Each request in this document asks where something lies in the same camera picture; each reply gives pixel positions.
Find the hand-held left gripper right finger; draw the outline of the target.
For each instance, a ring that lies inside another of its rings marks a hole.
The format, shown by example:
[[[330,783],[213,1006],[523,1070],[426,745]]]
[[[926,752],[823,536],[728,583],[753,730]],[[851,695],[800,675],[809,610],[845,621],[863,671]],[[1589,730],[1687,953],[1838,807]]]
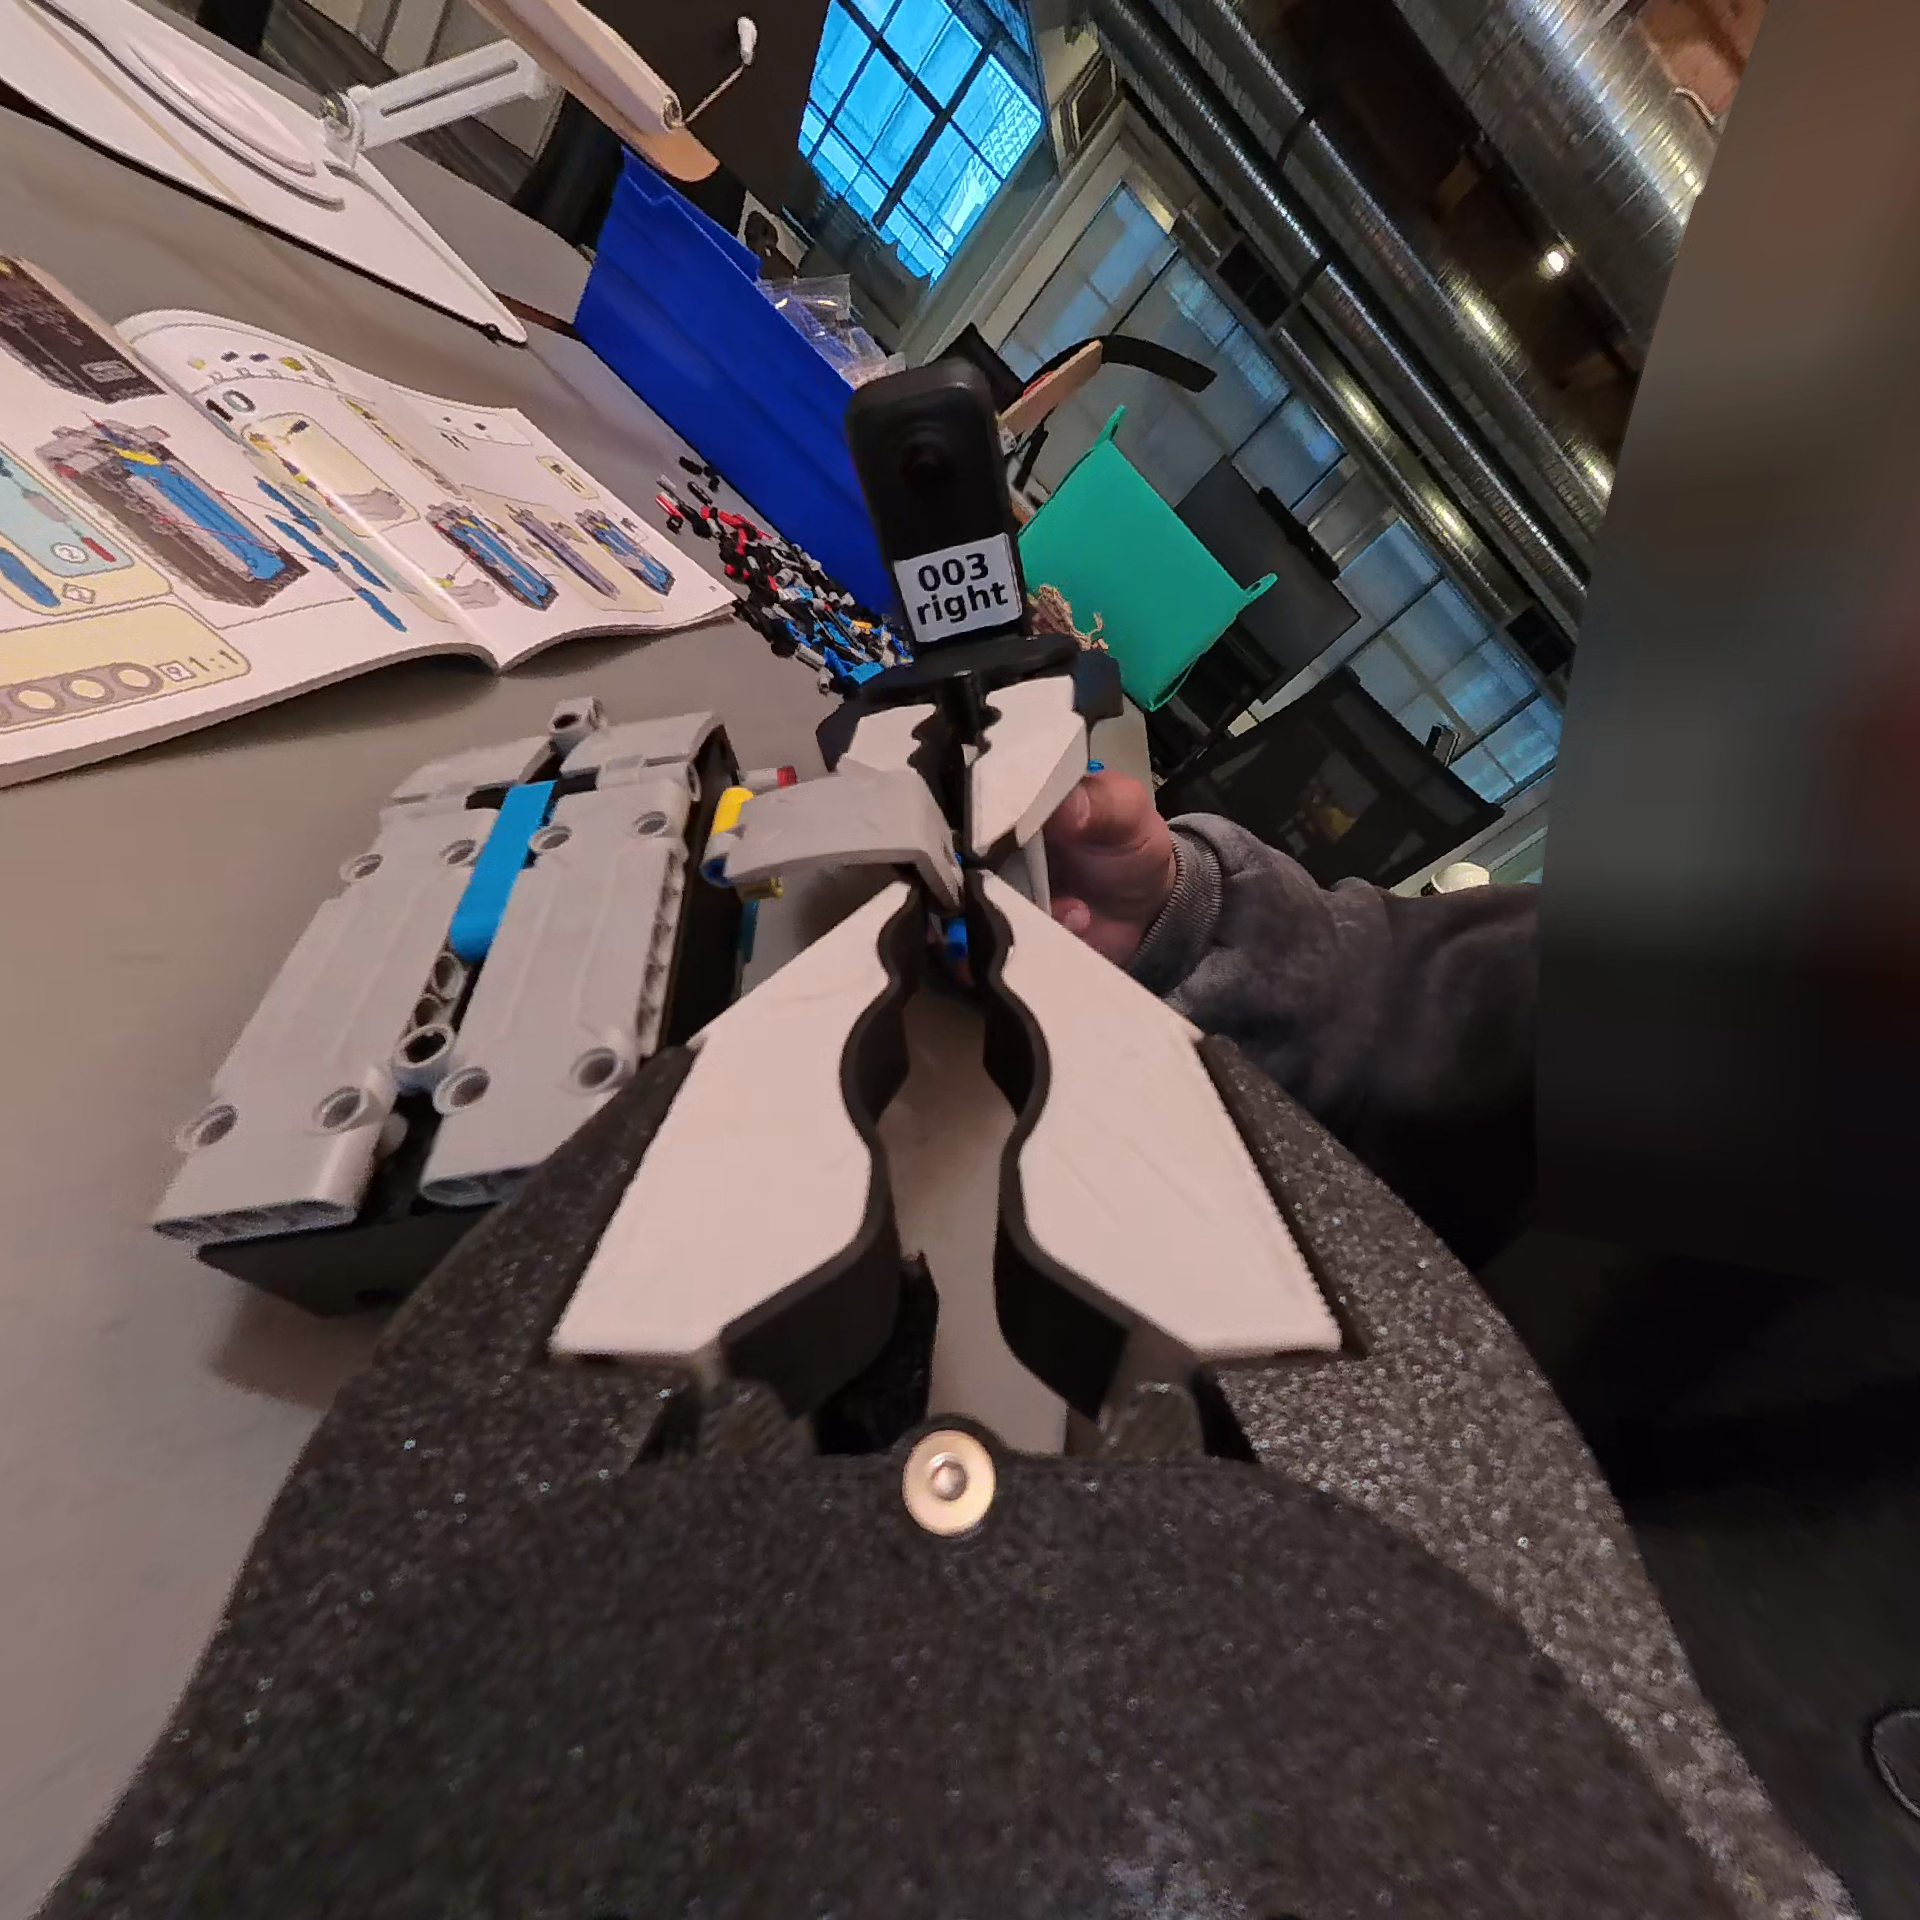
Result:
[[[1200,1034],[994,877],[967,882],[998,1163],[994,1318],[1100,1422],[1134,1385],[1332,1355],[1335,1313]]]

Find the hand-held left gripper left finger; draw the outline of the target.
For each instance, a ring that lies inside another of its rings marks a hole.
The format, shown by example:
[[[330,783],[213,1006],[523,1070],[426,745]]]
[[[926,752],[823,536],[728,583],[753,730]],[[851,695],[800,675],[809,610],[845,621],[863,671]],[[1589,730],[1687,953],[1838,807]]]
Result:
[[[882,936],[916,909],[891,878],[708,1023],[547,1351],[744,1373],[728,1340],[800,1302],[867,1218],[875,1149],[841,1063],[893,982]]]

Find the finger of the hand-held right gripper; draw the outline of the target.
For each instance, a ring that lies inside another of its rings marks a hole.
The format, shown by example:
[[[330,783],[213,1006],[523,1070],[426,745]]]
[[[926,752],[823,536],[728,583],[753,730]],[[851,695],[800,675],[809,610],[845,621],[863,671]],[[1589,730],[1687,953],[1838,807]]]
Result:
[[[882,865],[911,870],[923,891],[954,900],[963,862],[937,795],[945,745],[937,705],[863,711],[820,782],[722,799],[702,877],[764,899],[809,870]]]
[[[1089,730],[1069,678],[1023,678],[986,695],[967,765],[963,846],[1031,906],[1051,900],[1042,830],[1089,765]]]

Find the pile of toy brick pieces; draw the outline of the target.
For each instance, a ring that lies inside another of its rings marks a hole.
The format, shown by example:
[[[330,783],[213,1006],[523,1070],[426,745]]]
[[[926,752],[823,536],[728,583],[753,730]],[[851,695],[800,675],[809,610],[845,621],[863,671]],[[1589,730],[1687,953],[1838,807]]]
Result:
[[[659,473],[656,511],[667,531],[693,540],[699,559],[732,584],[736,617],[774,656],[800,660],[823,695],[855,695],[878,672],[911,664],[893,625],[774,531],[714,466],[680,460]]]

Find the grey blue toy brick model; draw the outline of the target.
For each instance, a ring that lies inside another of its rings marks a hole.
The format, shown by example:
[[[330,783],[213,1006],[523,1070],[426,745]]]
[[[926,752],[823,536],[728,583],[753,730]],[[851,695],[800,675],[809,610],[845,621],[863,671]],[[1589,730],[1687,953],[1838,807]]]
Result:
[[[659,1048],[714,1019],[753,910],[702,878],[744,772],[708,711],[544,732],[394,783],[178,1131],[152,1231],[301,1311],[404,1301]]]

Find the instruction booklet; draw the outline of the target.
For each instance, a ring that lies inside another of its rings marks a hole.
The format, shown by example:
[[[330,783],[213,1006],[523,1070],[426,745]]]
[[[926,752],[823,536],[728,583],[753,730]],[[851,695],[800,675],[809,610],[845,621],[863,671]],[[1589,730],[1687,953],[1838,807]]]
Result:
[[[2,258],[2,788],[422,656],[680,634],[735,595],[512,408]]]

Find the person's right hand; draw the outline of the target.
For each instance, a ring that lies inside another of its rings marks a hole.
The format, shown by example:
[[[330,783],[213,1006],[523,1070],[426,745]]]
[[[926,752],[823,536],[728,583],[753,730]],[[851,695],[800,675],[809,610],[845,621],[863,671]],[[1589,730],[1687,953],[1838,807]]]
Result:
[[[1177,882],[1153,795],[1120,772],[1088,772],[1043,823],[1042,846],[1051,919],[1130,966]]]

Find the clear plastic bags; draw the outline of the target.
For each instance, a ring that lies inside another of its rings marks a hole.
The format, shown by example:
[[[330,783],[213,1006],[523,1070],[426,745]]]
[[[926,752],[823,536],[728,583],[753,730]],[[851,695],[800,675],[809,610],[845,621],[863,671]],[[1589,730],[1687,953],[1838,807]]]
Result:
[[[851,388],[903,373],[903,357],[857,324],[849,274],[764,278],[756,295],[788,321],[809,351]]]

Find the blue plastic bin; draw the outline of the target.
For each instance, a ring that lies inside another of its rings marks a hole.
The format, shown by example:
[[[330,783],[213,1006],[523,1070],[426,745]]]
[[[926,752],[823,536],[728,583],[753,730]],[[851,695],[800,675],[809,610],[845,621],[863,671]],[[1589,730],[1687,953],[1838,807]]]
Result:
[[[761,295],[756,258],[636,155],[575,331],[779,536],[872,610],[896,610],[845,445],[851,386]]]

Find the black mesh office chair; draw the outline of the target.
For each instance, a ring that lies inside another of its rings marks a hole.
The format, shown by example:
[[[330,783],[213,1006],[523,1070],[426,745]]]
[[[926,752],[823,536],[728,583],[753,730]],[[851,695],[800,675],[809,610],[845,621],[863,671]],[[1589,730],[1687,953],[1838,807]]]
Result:
[[[1288,851],[1314,882],[1398,884],[1500,820],[1349,671],[1160,783],[1160,814],[1222,816]]]

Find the white book stand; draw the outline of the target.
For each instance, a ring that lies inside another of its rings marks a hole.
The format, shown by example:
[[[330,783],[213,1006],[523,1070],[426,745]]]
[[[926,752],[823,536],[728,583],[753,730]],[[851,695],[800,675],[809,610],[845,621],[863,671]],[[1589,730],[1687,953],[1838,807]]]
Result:
[[[113,158],[523,346],[523,324],[371,152],[562,84],[671,181],[708,181],[719,159],[693,120],[753,66],[756,22],[736,17],[735,72],[682,110],[582,5],[481,10],[496,42],[305,110],[138,5],[2,5],[2,83]]]

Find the silver ventilation duct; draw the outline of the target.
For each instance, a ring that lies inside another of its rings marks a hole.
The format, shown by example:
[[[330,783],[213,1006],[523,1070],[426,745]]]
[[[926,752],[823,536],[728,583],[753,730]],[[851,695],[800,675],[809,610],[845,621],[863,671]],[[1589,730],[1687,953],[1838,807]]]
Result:
[[[1576,629],[1762,5],[1034,5],[1271,283],[1259,333],[1475,587]]]

